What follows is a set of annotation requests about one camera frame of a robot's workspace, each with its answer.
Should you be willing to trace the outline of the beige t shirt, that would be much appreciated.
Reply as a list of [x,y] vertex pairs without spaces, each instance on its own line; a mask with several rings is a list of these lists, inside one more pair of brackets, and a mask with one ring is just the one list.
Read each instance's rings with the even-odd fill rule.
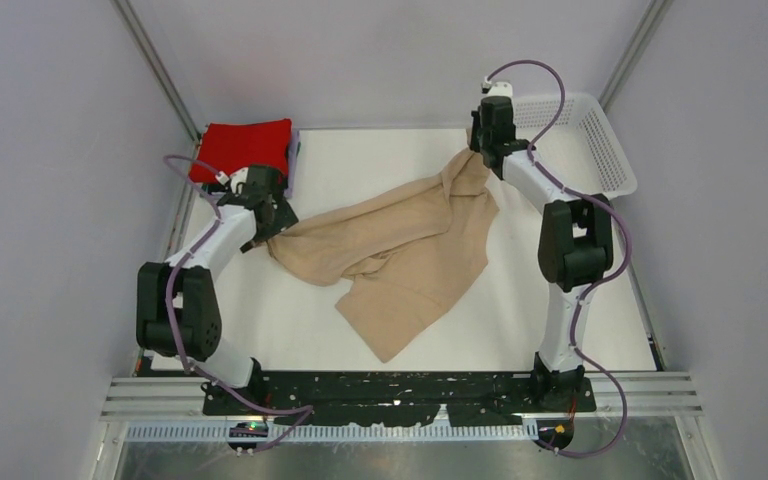
[[488,266],[499,208],[465,129],[315,130],[302,137],[301,221],[269,255],[311,286],[344,283],[334,313],[386,365]]

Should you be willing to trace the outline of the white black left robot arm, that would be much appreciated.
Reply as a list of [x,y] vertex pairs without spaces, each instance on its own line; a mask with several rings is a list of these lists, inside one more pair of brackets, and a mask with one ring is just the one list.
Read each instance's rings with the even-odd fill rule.
[[215,281],[236,254],[284,232],[298,221],[285,197],[288,176],[267,165],[219,171],[216,192],[203,198],[211,222],[163,262],[147,262],[137,274],[136,340],[185,370],[229,385],[228,400],[240,412],[258,412],[265,385],[252,376],[258,362],[223,337]]

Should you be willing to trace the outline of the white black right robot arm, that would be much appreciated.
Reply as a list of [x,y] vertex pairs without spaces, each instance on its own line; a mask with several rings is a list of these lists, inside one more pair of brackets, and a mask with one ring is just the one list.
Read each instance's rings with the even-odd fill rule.
[[549,306],[528,391],[537,406],[556,410],[584,383],[577,349],[589,296],[614,261],[608,203],[602,195],[589,200],[575,194],[542,163],[533,142],[517,138],[511,97],[488,95],[471,115],[471,149],[541,211],[537,260],[549,285]]

